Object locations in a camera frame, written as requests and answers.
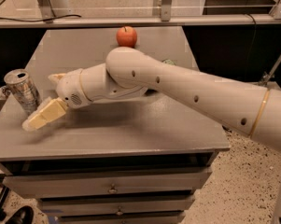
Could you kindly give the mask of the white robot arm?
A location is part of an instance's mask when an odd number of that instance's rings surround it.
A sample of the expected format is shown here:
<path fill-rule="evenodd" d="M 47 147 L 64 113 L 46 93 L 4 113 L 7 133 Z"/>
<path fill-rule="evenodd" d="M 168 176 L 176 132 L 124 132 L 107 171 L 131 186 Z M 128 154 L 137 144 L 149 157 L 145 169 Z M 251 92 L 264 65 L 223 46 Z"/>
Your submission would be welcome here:
<path fill-rule="evenodd" d="M 35 131 L 71 108 L 102 99 L 159 91 L 251 140 L 281 153 L 281 91 L 159 62 L 143 52 L 118 47 L 105 62 L 52 74 L 58 97 L 46 99 L 22 124 Z M 281 224 L 281 186 L 272 224 Z"/>

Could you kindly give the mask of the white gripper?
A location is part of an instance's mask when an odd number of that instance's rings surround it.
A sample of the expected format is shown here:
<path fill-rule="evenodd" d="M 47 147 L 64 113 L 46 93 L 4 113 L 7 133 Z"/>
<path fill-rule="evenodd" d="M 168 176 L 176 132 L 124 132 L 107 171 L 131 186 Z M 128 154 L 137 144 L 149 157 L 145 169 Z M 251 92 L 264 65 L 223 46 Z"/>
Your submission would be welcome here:
<path fill-rule="evenodd" d="M 46 98 L 22 124 L 22 128 L 27 132 L 38 130 L 64 116 L 68 106 L 81 108 L 90 105 L 91 101 L 82 89 L 81 73 L 82 70 L 78 69 L 68 73 L 49 75 L 49 81 L 57 85 L 56 92 L 60 98 Z"/>

